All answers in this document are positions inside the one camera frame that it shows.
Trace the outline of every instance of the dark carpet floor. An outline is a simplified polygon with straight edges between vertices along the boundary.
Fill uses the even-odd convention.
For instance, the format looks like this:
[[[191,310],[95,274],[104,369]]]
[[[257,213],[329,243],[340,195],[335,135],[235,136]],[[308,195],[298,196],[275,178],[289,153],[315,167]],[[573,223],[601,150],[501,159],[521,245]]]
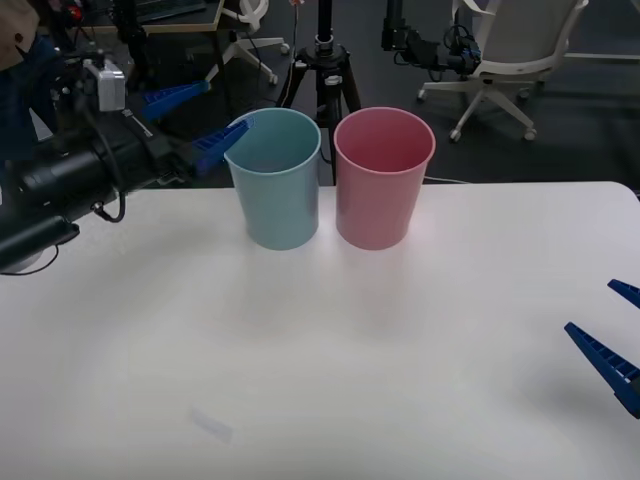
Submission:
[[[395,66],[393,54],[380,47],[385,0],[336,0],[334,34],[352,53],[363,106],[386,105],[411,111],[433,128],[438,148],[428,174],[468,182],[540,182],[613,180],[640,189],[640,65],[565,64],[532,97],[525,112],[536,122],[538,138],[522,140],[523,127],[487,103],[472,117],[458,144],[448,133],[463,112],[464,99],[433,93],[424,103],[416,93],[427,80],[423,70]],[[405,16],[425,39],[439,40],[448,25],[451,0],[407,0]],[[292,44],[293,12],[286,0],[273,0],[256,38],[283,36]],[[311,44],[316,32],[316,1],[300,8],[298,46]],[[202,76],[212,63],[209,55],[185,59],[187,45],[204,37],[157,36],[151,50],[160,59],[164,86]],[[571,39],[571,51],[640,54],[640,13],[628,0],[591,0]],[[280,77],[277,87],[242,60],[227,67],[236,114],[272,106],[284,84],[287,58],[277,48],[261,50],[262,60]],[[305,80],[294,108],[315,113],[315,84]],[[184,138],[221,128],[227,123],[219,82],[213,91],[181,106],[164,122]],[[328,152],[325,134],[324,150]],[[323,165],[321,183],[330,184]],[[193,187],[231,186],[226,167]]]

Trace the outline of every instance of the blue cup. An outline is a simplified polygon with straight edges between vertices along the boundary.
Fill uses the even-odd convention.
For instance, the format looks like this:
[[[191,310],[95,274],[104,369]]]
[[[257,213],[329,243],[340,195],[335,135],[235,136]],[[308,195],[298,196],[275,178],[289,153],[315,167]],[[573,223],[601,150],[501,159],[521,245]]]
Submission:
[[[318,229],[320,129],[306,115],[265,108],[225,153],[249,236],[271,250],[308,242]]]

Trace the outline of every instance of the chair base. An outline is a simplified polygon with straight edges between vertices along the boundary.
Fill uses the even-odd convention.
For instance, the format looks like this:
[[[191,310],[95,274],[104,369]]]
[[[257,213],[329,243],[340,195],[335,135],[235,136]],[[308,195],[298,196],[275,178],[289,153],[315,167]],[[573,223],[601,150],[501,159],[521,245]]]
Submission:
[[[280,52],[283,55],[288,55],[290,51],[289,45],[287,45],[284,41],[284,38],[257,38],[253,41],[256,48],[264,48],[271,47],[275,45],[280,46]],[[249,50],[253,49],[253,45],[251,41],[248,39],[238,40],[237,42],[229,45],[227,50],[222,55],[225,65],[229,63],[234,58],[241,58],[256,68],[260,67],[260,71],[264,73],[269,78],[269,83],[271,85],[278,84],[278,76],[273,73],[264,62],[260,62],[260,60]],[[190,52],[197,53],[196,49],[191,49]],[[211,82],[213,78],[218,74],[218,66],[214,66],[206,76],[206,80]]]
[[[432,90],[444,90],[449,92],[474,92],[477,91],[476,96],[471,101],[471,104],[464,112],[458,124],[449,134],[449,139],[457,143],[462,136],[462,128],[464,127],[469,117],[477,110],[480,103],[485,100],[491,100],[493,103],[502,108],[505,112],[510,114],[525,127],[524,139],[533,141],[536,138],[537,132],[534,128],[533,120],[527,117],[522,110],[520,110],[507,96],[498,90],[495,83],[484,83],[480,80],[469,80],[460,82],[427,82],[422,85],[422,88],[418,91],[418,100],[425,100],[427,92]]]

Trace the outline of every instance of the plastic cup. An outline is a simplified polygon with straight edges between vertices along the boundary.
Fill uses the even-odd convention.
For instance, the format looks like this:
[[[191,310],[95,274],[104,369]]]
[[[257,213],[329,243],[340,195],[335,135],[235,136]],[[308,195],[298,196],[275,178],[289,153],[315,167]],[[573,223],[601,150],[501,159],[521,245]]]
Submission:
[[[318,229],[320,129],[306,115],[265,108],[227,152],[249,236],[271,250],[296,248]]]
[[[342,120],[334,141],[338,231],[366,250],[397,244],[409,230],[436,149],[431,128],[404,110],[367,108]]]

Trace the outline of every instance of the white office chair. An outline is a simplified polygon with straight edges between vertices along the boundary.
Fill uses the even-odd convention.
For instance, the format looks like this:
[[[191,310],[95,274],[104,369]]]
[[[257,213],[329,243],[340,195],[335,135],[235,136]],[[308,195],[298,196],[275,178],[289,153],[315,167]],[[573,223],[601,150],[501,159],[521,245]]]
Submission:
[[[449,134],[453,142],[480,102],[488,98],[525,127],[524,138],[534,140],[533,121],[498,90],[501,82],[530,83],[546,76],[562,62],[568,37],[589,0],[490,0],[486,10],[475,0],[454,0],[453,14],[462,4],[480,15],[474,32],[482,52],[478,67],[467,81],[427,82],[418,92],[424,100],[429,90],[472,92],[479,90],[456,127]]]
[[[240,11],[234,12],[232,10],[228,10],[226,8],[222,9],[222,13],[227,15],[233,19],[239,20],[243,23],[248,23],[251,30],[250,34],[254,34],[260,28],[260,20],[264,17],[269,10],[269,0],[240,0]],[[287,55],[289,53],[289,45],[287,45],[284,41],[284,38],[257,38],[253,40],[256,48],[270,47],[273,45],[280,46],[280,52],[283,55]],[[242,58],[246,60],[250,64],[254,65],[256,68],[260,66],[260,70],[269,77],[269,83],[271,85],[277,85],[278,76],[273,73],[273,71],[264,63],[261,63],[258,58],[252,54],[249,50],[253,48],[251,41],[249,39],[241,39],[237,42],[229,45],[229,48],[224,52],[223,58],[224,63],[227,64],[233,58]],[[218,74],[218,66],[216,65],[211,69],[209,74],[207,75],[207,81],[211,82],[213,77]]]

